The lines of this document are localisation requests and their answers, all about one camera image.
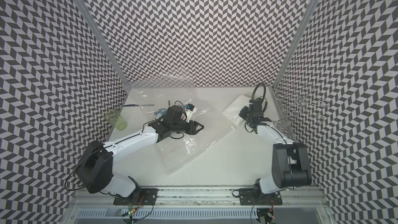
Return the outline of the white towel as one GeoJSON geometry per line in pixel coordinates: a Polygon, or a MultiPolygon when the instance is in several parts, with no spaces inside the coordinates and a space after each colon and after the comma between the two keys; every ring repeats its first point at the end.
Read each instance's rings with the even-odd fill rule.
{"type": "Polygon", "coordinates": [[[240,111],[249,105],[250,98],[245,95],[240,95],[234,100],[225,110],[223,114],[236,126],[238,126],[244,119],[239,116],[240,111]]]}

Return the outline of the clear plastic vacuum bag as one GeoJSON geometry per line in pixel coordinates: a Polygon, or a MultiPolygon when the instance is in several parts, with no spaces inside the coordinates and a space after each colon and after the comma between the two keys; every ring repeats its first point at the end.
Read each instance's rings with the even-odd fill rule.
{"type": "Polygon", "coordinates": [[[180,170],[232,131],[221,111],[199,97],[194,81],[155,75],[130,83],[146,124],[159,134],[157,149],[165,170],[180,170]]]}

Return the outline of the blue and cream towel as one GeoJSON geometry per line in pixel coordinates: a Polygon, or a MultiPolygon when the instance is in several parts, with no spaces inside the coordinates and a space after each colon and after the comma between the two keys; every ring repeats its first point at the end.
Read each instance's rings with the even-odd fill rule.
{"type": "Polygon", "coordinates": [[[161,108],[154,112],[154,117],[155,117],[155,119],[159,119],[159,118],[163,117],[166,113],[167,113],[167,109],[161,108]]]}

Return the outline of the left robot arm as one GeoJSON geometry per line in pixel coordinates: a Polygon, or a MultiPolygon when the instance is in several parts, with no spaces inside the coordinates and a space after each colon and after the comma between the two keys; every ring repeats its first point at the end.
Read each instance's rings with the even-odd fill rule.
{"type": "Polygon", "coordinates": [[[173,105],[158,119],[145,123],[138,132],[111,142],[91,142],[74,170],[75,174],[91,194],[107,192],[130,198],[141,188],[131,176],[119,175],[114,165],[146,146],[170,138],[173,133],[198,134],[204,126],[192,120],[196,112],[197,108],[192,104],[173,105]]]}

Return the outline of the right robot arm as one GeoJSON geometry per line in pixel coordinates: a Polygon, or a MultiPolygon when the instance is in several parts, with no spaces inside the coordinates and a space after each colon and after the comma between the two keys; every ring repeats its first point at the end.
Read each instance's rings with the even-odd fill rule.
{"type": "Polygon", "coordinates": [[[262,194],[273,194],[286,188],[309,186],[312,183],[307,146],[288,138],[269,118],[264,117],[263,99],[251,99],[239,112],[245,126],[271,144],[271,174],[257,179],[262,194]]]}

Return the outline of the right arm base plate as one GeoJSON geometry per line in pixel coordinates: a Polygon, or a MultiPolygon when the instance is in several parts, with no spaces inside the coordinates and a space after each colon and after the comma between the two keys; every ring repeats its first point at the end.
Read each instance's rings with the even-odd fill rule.
{"type": "Polygon", "coordinates": [[[249,205],[267,205],[280,206],[283,204],[282,197],[279,193],[263,194],[253,188],[240,188],[238,197],[242,206],[249,205]]]}

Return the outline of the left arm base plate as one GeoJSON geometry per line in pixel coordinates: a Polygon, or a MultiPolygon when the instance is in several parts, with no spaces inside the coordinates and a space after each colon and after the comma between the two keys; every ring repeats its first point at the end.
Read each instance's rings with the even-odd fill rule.
{"type": "Polygon", "coordinates": [[[114,205],[154,205],[158,197],[159,189],[157,188],[141,188],[135,189],[132,194],[126,198],[116,196],[114,205]]]}

